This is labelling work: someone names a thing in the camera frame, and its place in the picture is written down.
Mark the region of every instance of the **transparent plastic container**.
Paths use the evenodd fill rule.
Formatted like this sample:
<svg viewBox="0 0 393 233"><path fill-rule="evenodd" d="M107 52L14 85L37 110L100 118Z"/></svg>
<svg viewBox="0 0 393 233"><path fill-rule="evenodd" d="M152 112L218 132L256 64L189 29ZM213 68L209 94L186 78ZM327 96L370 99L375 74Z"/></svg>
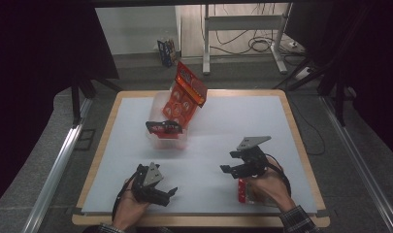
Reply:
<svg viewBox="0 0 393 233"><path fill-rule="evenodd" d="M166 103L169 101L171 92L161 91L158 92L154 98L151 105L150 115L148 121L165 121L167 118L163 115L162 110ZM155 134L150 134L148 130L146 135L150 140L151 145L158 150L162 149L179 149L183 150L186 148L187 142L187 128L182 129L182 134L178 135L177 139L163 139L157 137Z"/></svg>

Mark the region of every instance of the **wall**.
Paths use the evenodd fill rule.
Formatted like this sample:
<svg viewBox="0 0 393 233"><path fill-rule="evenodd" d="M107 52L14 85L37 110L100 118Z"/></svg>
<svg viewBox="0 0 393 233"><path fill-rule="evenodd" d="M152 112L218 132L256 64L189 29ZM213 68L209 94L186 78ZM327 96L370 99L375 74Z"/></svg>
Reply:
<svg viewBox="0 0 393 233"><path fill-rule="evenodd" d="M173 38L179 47L178 7L96 9L112 54L157 52L156 41Z"/></svg>

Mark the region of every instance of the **cable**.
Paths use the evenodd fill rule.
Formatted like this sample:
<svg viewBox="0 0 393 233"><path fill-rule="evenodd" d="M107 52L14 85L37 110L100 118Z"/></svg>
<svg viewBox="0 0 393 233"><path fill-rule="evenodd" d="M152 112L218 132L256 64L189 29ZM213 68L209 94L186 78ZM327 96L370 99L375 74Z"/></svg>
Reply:
<svg viewBox="0 0 393 233"><path fill-rule="evenodd" d="M321 150L321 151L319 151L319 152L309 152L308 149L307 149L307 147L306 147L306 144L305 144L305 142L304 142L306 152L307 152L309 155L322 155L322 154L326 151L326 143L325 143L325 141L324 141L322 135L320 134L319 130L316 129L316 127L314 127L312 124L310 124L310 123L305 119L305 117L304 117L304 116L302 115L302 113L300 112L298 106L297 106L296 103L293 101L293 98L288 94L287 91L286 91L286 94L287 94L287 96L288 96L289 99L290 99L290 103L292 103L292 105L296 108L297 113L299 114L299 116L305 121L305 123L306 123L308 126L310 126L310 127L316 132L316 134L318 135L318 137L320 138L320 141L321 141L321 143L322 143L322 150Z"/></svg>
<svg viewBox="0 0 393 233"><path fill-rule="evenodd" d="M270 15L270 14L271 14L271 6L272 6L272 3L269 5L269 9L268 9L268 15Z"/></svg>
<svg viewBox="0 0 393 233"><path fill-rule="evenodd" d="M280 164L278 163L278 161L277 161L273 156L269 155L268 153L265 153L265 155L266 155L266 156L269 156L269 157L271 157L271 158L273 158L274 161L276 162L276 164L278 165L278 167L280 168L280 170L283 171L282 167L280 166Z"/></svg>
<svg viewBox="0 0 393 233"><path fill-rule="evenodd" d="M274 3L273 7L272 7L272 5L269 6L268 14L270 13L271 8L272 8L272 14L275 13L275 5L276 4ZM261 11L262 15L264 15L265 9L266 9L266 4L263 5L262 11ZM223 10L226 12L227 15L229 15L229 13L225 9L225 5L224 4L223 4ZM260 12L260 4L257 4L256 7L251 11L250 14L252 15L255 10L257 10L257 14L259 14L259 12ZM213 13L214 13L214 15L216 15L216 5L214 5ZM201 29L201 33L202 33L202 38L205 41L205 35L204 35L204 30L203 30L203 19L202 19L202 5L200 5L200 29ZM218 42L221 45L224 46L224 45L227 45L227 44L229 44L231 42L234 42L235 40L237 40L238 38L243 36L248 31L249 30L245 30L244 32L242 32L241 34L239 34L238 36L234 37L233 39L231 39L231 40L229 40L227 42L221 42L220 41L217 31L215 31L215 34L216 34L216 39L218 40ZM229 54L244 54L244 53L247 53L247 52L249 52L251 50L254 50L256 52L265 52L265 51L269 50L271 44L274 42L273 30L272 30L272 37L271 38L267 37L267 33L266 32L265 32L265 36L256 37L256 34L257 34L257 30L254 31L253 37L247 42L248 50L244 50L244 51L240 51L240 52L233 52L233 51L225 50L225 49L222 49L222 48L219 48L219 47L210 46L210 48L211 49L215 49L215 50L221 50L221 51L229 53ZM256 46L259 45L259 44L266 45L266 48L258 49ZM295 54L295 55L301 55L301 56L304 55L303 53L300 53L300 52L289 51L285 47L283 47L282 45L279 46L279 51L281 51L281 54L290 54L290 55Z"/></svg>
<svg viewBox="0 0 393 233"><path fill-rule="evenodd" d="M338 42L338 40L339 40L339 35L342 35L342 34L344 33L344 31L348 28L348 26L350 25L350 23L353 21L353 20L352 20L353 18L354 18L354 16L348 16L347 19L344 21L344 23L337 29L336 36L330 37L328 40L326 40L326 41L320 46L320 48L319 48L318 50L319 50L319 51L322 51L322 50L325 50L325 49L331 50L331 49L329 49L329 47L333 47L333 46ZM287 52L287 54L301 54L301 55L303 55L306 59L312 60L312 54L308 54L307 52L301 53L301 52L287 51L287 49L284 48L284 47L279 47L279 51ZM329 62L332 62L332 61L335 59L336 56L337 56L337 55L335 54L335 55L331 58L331 60L330 60ZM273 87L273 89L278 88L278 87L279 87L280 85L282 85L283 83L284 83L284 86L285 86L284 89L287 89L287 84L288 84L289 80L292 79L292 78L294 78L294 77L292 77L291 75L289 75L289 76L286 77L283 81L281 81L278 85L276 85L275 87Z"/></svg>
<svg viewBox="0 0 393 233"><path fill-rule="evenodd" d="M266 3L263 3L263 9L262 9L262 14L260 14L260 15L264 15L264 12L265 12L265 7L266 7Z"/></svg>
<svg viewBox="0 0 393 233"><path fill-rule="evenodd" d="M121 188L120 192L118 193L118 195L117 195L117 197L116 197L116 200L115 200L115 203L114 203L114 208L113 208L113 210L112 210L112 220L115 219L115 214L116 214L116 211L117 211L118 204L120 203L121 196L123 195L123 193L124 193L125 191L129 190L129 189L127 189L127 187L128 187L129 184L133 181L133 179L135 179L135 177L136 177L137 175L138 175L138 171L136 171L136 172L129 178L129 180L123 185L123 187Z"/></svg>

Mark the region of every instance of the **black cable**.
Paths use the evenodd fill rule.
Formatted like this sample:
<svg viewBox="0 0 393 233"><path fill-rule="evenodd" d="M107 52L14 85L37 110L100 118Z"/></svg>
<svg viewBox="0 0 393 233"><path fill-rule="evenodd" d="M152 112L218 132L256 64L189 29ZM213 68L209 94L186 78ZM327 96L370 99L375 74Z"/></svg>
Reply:
<svg viewBox="0 0 393 233"><path fill-rule="evenodd" d="M286 80L286 82L285 82L285 84L284 84L284 89L287 89L287 84L288 84L288 83L289 83L289 80ZM304 117L304 116L302 115L302 113L300 112L298 106L297 106L296 103L293 101L293 98L291 97L291 95L289 94L289 92L288 92L288 91L285 91L285 93L286 93L286 96L288 97L287 99L290 100L290 102L292 103L292 105L296 108L297 113L299 114L299 116L305 121L305 123L306 123L308 126L310 126L310 127L316 132L316 134L317 134L318 137L320 138L320 141L322 142L322 150L321 150L321 152L308 152L308 149L307 149L306 144L305 144L305 142L304 142L306 152L307 152L309 155L322 155L322 154L326 151L326 143L325 143L325 141L324 141L322 135L320 134L319 130L317 130L316 127L314 127L312 124L310 124L310 123L305 119L305 117Z"/></svg>
<svg viewBox="0 0 393 233"><path fill-rule="evenodd" d="M257 4L257 8L256 8L256 9L257 9L257 13L256 13L256 14L259 16L259 13L260 13L260 3Z"/></svg>
<svg viewBox="0 0 393 233"><path fill-rule="evenodd" d="M266 155L266 156L269 156L269 157L271 157L271 158L273 158L274 161L276 162L276 164L278 165L278 167L280 167L280 170L283 171L282 168L281 168L281 166L280 166L280 164L278 163L278 161L277 161L273 156L269 155L268 153L265 153L265 155Z"/></svg>
<svg viewBox="0 0 393 233"><path fill-rule="evenodd" d="M274 15L275 14L275 4L276 3L274 3L274 8L272 9L272 15Z"/></svg>
<svg viewBox="0 0 393 233"><path fill-rule="evenodd" d="M268 15L271 13L271 6L272 6L272 3L269 5Z"/></svg>
<svg viewBox="0 0 393 233"><path fill-rule="evenodd" d="M224 8L224 4L223 4L223 11L229 16L229 13L226 11L226 9Z"/></svg>
<svg viewBox="0 0 393 233"><path fill-rule="evenodd" d="M253 15L254 10L256 10L258 6L259 6L259 4L256 4L256 7L253 8L253 11L251 11L250 15Z"/></svg>
<svg viewBox="0 0 393 233"><path fill-rule="evenodd" d="M221 48L219 48L219 47L212 47L212 46L211 46L211 49L221 50L221 51L227 52L227 53L229 53L229 54L235 54L235 55L244 54L244 53L247 53L248 51L251 50L251 48L250 48L250 49L248 49L248 50L241 51L241 52L232 52L232 51L228 51L228 50L221 49Z"/></svg>
<svg viewBox="0 0 393 233"><path fill-rule="evenodd" d="M239 36L233 38L232 40L223 43L223 42L220 41L219 36L217 35L217 31L216 31L216 38L217 38L217 40L220 42L221 45L226 45L226 44L229 44L229 43L235 41L236 39L238 39L239 37L241 37L242 35L244 35L246 32L248 32L248 30L242 32L241 34L239 34Z"/></svg>
<svg viewBox="0 0 393 233"><path fill-rule="evenodd" d="M253 50L255 50L255 51L257 51L257 52L265 52L265 51L267 51L271 46L269 45L269 42L266 40L266 37L254 37L253 36L253 38L252 39L250 39L249 40L249 46L253 49ZM258 50L258 49L256 49L255 47L254 47L254 45L256 45L256 44L265 44L267 47L265 48L265 49L263 49L263 50Z"/></svg>
<svg viewBox="0 0 393 233"><path fill-rule="evenodd" d="M326 42L324 42L318 50L325 50L326 48L329 48L330 46L335 45L337 43L337 41L339 40L339 35L342 35L344 33L344 31L351 24L353 18L354 18L354 16L348 16L346 18L346 20L344 21L344 23L337 29L336 35L334 37L331 37L328 40L326 40ZM305 57L305 59L311 59L311 54L308 54L306 52L288 51L283 46L279 46L278 50L282 52L281 54L284 54L284 53L285 54L301 54ZM291 78L293 78L293 77L291 77L289 75L274 88L278 88L278 86L280 86L282 83L284 83L285 89L287 89L287 83Z"/></svg>
<svg viewBox="0 0 393 233"><path fill-rule="evenodd" d="M116 197L116 200L115 200L115 203L114 203L114 208L113 208L113 210L112 210L112 220L115 219L117 207L118 207L118 204L120 203L121 196L123 196L123 193L124 193L125 191L127 191L127 187L128 187L129 184L133 181L133 179L135 179L135 177L136 177L137 175L138 175L138 171L136 171L136 172L129 178L129 180L127 181L127 183L125 183L125 184L123 185L123 187L121 188L120 192L118 193L118 195L117 195L117 197Z"/></svg>
<svg viewBox="0 0 393 233"><path fill-rule="evenodd" d="M202 5L200 5L200 30L202 32L203 41L205 41L205 35L203 34L203 26L202 26Z"/></svg>
<svg viewBox="0 0 393 233"><path fill-rule="evenodd" d="M262 14L260 14L260 15L264 15L264 12L265 12L265 7L266 7L266 3L263 3L263 9L262 9Z"/></svg>

